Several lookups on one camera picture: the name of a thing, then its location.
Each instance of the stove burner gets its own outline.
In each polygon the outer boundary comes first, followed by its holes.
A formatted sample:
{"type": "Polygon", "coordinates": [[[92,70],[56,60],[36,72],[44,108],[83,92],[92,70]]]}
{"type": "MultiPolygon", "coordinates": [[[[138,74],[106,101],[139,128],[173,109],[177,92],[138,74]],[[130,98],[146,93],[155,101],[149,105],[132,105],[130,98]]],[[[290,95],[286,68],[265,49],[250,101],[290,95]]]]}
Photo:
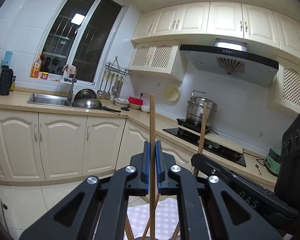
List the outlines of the stove burner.
{"type": "MultiPolygon", "coordinates": [[[[182,128],[170,128],[170,129],[163,129],[163,130],[180,138],[180,139],[183,139],[183,140],[185,140],[189,143],[192,143],[196,146],[199,146],[199,140],[200,140],[199,135],[196,135],[196,134],[189,132],[182,128]]],[[[211,153],[214,153],[218,156],[221,156],[229,161],[232,161],[232,162],[242,165],[244,167],[247,166],[245,159],[244,159],[244,155],[242,153],[231,150],[223,145],[217,144],[208,139],[204,139],[203,148],[205,150],[207,150],[211,153]]]]}

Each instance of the gas stove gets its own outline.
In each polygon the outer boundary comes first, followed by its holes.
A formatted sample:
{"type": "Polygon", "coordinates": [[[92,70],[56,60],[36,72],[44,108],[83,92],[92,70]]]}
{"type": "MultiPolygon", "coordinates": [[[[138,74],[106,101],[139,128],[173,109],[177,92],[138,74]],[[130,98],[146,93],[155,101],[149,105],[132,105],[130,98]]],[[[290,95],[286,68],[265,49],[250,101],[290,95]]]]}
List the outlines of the gas stove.
{"type": "MultiPolygon", "coordinates": [[[[185,119],[177,119],[177,120],[178,120],[179,125],[182,125],[181,124],[182,121],[185,121],[185,119]]],[[[187,123],[182,126],[191,129],[189,126],[186,126],[187,123]]],[[[197,134],[194,134],[186,129],[179,127],[179,128],[168,128],[168,129],[163,129],[163,130],[166,131],[167,133],[170,133],[170,134],[182,139],[182,140],[192,143],[193,145],[199,146],[200,136],[197,134]]],[[[198,132],[198,126],[196,126],[195,129],[192,129],[192,130],[198,132]]],[[[210,127],[206,127],[205,134],[210,132],[210,130],[211,130],[210,127]]],[[[213,154],[216,154],[220,157],[223,157],[231,162],[237,163],[241,166],[244,166],[244,167],[247,166],[245,159],[244,159],[244,155],[242,153],[231,150],[231,149],[227,148],[226,146],[223,146],[221,144],[218,144],[216,142],[208,140],[207,138],[204,139],[203,149],[205,149],[206,151],[211,152],[213,154]]]]}

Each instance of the frying pan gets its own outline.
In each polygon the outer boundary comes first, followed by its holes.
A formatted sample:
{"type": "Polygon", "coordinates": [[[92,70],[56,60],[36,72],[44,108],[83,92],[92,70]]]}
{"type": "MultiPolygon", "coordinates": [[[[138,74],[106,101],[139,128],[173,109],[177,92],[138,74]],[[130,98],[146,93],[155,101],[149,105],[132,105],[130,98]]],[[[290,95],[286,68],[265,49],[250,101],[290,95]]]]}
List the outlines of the frying pan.
{"type": "Polygon", "coordinates": [[[100,109],[100,110],[106,110],[114,113],[121,113],[120,110],[115,110],[106,106],[102,106],[102,103],[96,98],[77,99],[76,101],[73,102],[72,106],[80,107],[80,108],[100,109]]]}

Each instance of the green appliance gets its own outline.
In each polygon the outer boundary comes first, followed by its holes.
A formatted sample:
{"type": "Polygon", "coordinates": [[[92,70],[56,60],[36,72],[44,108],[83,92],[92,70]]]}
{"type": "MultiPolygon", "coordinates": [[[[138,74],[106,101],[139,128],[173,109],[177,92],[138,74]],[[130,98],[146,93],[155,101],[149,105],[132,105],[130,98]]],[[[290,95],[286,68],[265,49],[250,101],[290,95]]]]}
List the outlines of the green appliance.
{"type": "Polygon", "coordinates": [[[281,148],[276,146],[270,149],[267,158],[265,160],[266,168],[272,175],[276,177],[278,177],[280,167],[281,167],[281,162],[279,161],[280,155],[281,155],[281,148]]]}

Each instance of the small jar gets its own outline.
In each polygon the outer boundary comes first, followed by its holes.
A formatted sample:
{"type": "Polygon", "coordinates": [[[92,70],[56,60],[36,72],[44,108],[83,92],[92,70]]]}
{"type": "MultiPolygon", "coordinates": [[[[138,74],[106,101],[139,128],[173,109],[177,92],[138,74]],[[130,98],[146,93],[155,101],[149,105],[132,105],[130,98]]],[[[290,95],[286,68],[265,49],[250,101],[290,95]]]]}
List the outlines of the small jar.
{"type": "Polygon", "coordinates": [[[48,72],[42,72],[42,74],[41,74],[41,79],[47,80],[47,79],[48,79],[48,75],[49,75],[48,72]]]}

